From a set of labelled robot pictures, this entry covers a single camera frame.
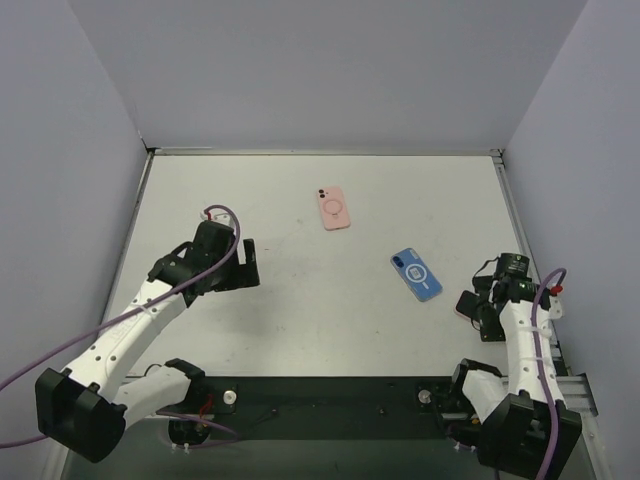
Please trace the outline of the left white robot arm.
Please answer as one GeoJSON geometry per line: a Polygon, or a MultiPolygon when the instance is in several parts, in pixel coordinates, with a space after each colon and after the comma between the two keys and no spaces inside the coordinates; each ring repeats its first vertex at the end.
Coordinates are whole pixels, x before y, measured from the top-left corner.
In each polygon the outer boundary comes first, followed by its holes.
{"type": "Polygon", "coordinates": [[[177,405],[193,411],[204,402],[204,373],[181,359],[151,375],[125,378],[162,331],[209,292],[258,285],[255,244],[241,239],[230,212],[206,217],[195,236],[159,259],[123,313],[62,371],[46,369],[35,383],[39,431],[97,463],[125,431],[157,411],[177,405]]]}

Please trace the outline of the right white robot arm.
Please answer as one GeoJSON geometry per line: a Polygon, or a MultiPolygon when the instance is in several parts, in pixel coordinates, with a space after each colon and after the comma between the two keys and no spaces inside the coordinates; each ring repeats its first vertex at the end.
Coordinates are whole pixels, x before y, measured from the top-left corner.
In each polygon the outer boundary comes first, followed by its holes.
{"type": "Polygon", "coordinates": [[[508,372],[469,359],[452,377],[451,394],[466,420],[448,432],[462,448],[497,473],[525,479],[557,479],[581,433],[579,413],[567,407],[553,361],[552,300],[566,276],[554,270],[537,284],[528,257],[503,253],[491,275],[474,274],[460,300],[482,332],[503,332],[508,372]]]}

